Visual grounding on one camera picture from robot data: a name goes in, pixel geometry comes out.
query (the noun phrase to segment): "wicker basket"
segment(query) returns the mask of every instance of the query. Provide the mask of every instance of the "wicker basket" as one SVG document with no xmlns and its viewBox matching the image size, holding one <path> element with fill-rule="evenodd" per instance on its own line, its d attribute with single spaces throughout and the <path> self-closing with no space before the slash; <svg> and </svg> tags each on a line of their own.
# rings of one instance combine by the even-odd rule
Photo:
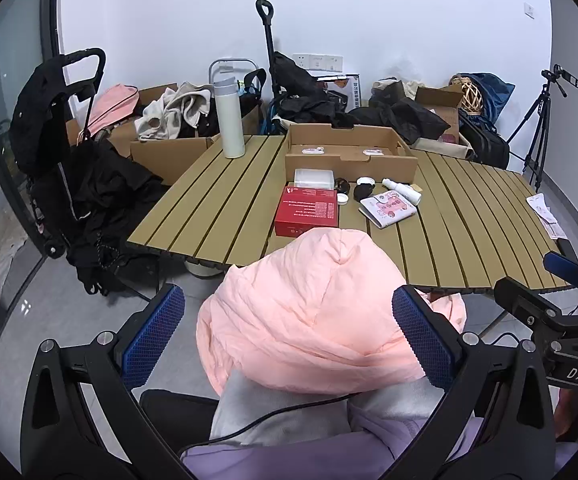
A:
<svg viewBox="0 0 578 480">
<path fill-rule="evenodd" d="M 480 115 L 482 112 L 482 95 L 476 84 L 468 77 L 462 77 L 456 74 L 451 78 L 449 84 L 458 84 L 463 86 L 463 100 L 459 106 L 469 115 Z"/>
</svg>

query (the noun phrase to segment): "tripod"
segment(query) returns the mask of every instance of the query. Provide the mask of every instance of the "tripod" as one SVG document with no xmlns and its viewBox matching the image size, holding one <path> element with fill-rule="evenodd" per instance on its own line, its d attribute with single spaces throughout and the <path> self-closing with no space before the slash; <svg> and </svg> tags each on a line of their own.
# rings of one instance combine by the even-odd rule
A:
<svg viewBox="0 0 578 480">
<path fill-rule="evenodd" d="M 551 84 L 556 83 L 560 89 L 560 92 L 562 93 L 562 96 L 567 97 L 567 93 L 558 82 L 558 79 L 561 76 L 560 71 L 554 73 L 549 70 L 543 70 L 541 74 L 544 78 L 547 79 L 547 83 L 543 85 L 543 91 L 540 92 L 538 99 L 536 99 L 534 104 L 531 105 L 531 108 L 529 108 L 525 118 L 518 125 L 514 133 L 511 134 L 511 137 L 509 137 L 507 140 L 507 143 L 509 144 L 509 142 L 511 142 L 511 140 L 522 129 L 522 127 L 525 126 L 525 123 L 527 123 L 536 109 L 538 109 L 538 124 L 536 125 L 536 132 L 534 133 L 534 138 L 531 141 L 531 147 L 527 152 L 527 156 L 525 156 L 525 165 L 523 167 L 523 172 L 527 168 L 529 168 L 529 170 L 532 172 L 532 176 L 529 179 L 530 184 L 533 177 L 536 177 L 536 192 L 538 192 L 540 184 L 543 181 L 544 161 L 547 155 L 547 140 L 549 140 L 549 119 L 551 118 L 552 111 L 552 97 L 549 93 Z M 532 154 L 534 153 L 536 144 L 538 144 L 536 158 L 532 159 Z"/>
</svg>

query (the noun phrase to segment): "small white tube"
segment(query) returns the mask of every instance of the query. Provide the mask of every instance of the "small white tube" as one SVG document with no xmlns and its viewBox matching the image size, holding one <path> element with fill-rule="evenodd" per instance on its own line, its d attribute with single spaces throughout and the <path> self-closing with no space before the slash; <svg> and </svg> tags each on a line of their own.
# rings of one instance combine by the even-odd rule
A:
<svg viewBox="0 0 578 480">
<path fill-rule="evenodd" d="M 383 178 L 383 186 L 387 189 L 391 189 L 392 191 L 397 191 L 413 205 L 417 206 L 422 199 L 422 195 L 415 189 L 407 186 L 407 184 L 399 184 L 398 182 L 394 182 L 388 178 Z"/>
</svg>

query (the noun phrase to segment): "wall switch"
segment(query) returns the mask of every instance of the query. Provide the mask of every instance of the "wall switch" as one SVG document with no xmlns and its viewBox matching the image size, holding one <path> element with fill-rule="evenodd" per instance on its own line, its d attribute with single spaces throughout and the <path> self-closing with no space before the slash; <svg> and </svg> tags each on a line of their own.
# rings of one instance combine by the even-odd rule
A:
<svg viewBox="0 0 578 480">
<path fill-rule="evenodd" d="M 529 16 L 532 20 L 535 20 L 536 17 L 534 16 L 534 8 L 525 2 L 525 14 Z"/>
<path fill-rule="evenodd" d="M 326 56 L 325 70 L 342 72 L 342 56 Z"/>
<path fill-rule="evenodd" d="M 309 57 L 309 54 L 293 54 L 293 56 L 291 56 L 296 65 L 305 70 L 309 70 Z"/>
</svg>

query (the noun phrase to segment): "blue gripper pad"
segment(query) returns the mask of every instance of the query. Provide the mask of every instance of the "blue gripper pad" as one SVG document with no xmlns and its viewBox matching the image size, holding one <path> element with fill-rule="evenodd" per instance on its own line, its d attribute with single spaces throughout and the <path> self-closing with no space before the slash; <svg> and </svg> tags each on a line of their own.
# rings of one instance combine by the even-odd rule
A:
<svg viewBox="0 0 578 480">
<path fill-rule="evenodd" d="M 578 288 L 578 264 L 553 251 L 545 254 L 543 258 L 544 270 L 555 274 Z"/>
<path fill-rule="evenodd" d="M 185 295 L 173 285 L 122 354 L 122 382 L 127 389 L 147 382 L 184 314 Z"/>
<path fill-rule="evenodd" d="M 454 382 L 454 356 L 425 313 L 422 312 L 423 307 L 429 312 L 432 312 L 431 309 L 419 297 L 415 289 L 412 288 L 413 294 L 418 298 L 413 298 L 405 287 L 406 285 L 401 286 L 393 292 L 391 299 L 393 317 L 407 338 L 429 382 L 447 391 Z"/>
</svg>

